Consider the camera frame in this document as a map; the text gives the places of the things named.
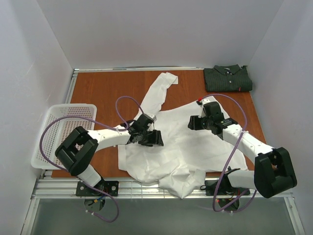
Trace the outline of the white long sleeve shirt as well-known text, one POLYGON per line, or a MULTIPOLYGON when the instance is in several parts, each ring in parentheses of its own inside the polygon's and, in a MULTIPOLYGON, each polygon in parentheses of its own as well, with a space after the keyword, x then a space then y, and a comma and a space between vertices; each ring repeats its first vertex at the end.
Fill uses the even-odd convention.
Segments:
POLYGON ((210 131, 187 127, 190 116, 200 113, 196 102, 161 110, 168 88, 177 83, 178 76, 160 73, 144 96, 142 109, 129 117, 137 119, 142 112, 155 115, 155 128, 161 131, 164 145, 120 145, 118 168, 141 183, 157 182, 160 188, 184 198, 204 183, 206 173, 222 171, 233 145, 210 131))

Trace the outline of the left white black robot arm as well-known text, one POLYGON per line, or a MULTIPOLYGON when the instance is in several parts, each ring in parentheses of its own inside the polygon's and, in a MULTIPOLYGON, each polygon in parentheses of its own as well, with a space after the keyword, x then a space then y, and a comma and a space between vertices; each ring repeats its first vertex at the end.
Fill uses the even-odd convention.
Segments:
POLYGON ((142 146, 164 146, 161 132, 151 129, 156 117, 141 114, 113 129, 86 130, 76 127, 55 151, 55 156, 71 176, 97 189, 104 179, 90 164, 94 154, 116 145, 138 143, 142 146))

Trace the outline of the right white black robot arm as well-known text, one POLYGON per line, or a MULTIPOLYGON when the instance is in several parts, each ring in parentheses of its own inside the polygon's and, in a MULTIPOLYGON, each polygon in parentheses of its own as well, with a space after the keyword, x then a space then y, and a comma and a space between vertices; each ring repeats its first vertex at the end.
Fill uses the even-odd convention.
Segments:
POLYGON ((218 102, 202 99, 197 104, 201 107, 201 114, 190 117, 188 128, 211 131, 254 162, 253 171, 228 169, 214 184, 216 191, 253 189, 264 198, 271 198, 297 186, 287 149, 267 145, 243 130, 234 119, 225 118, 218 102))

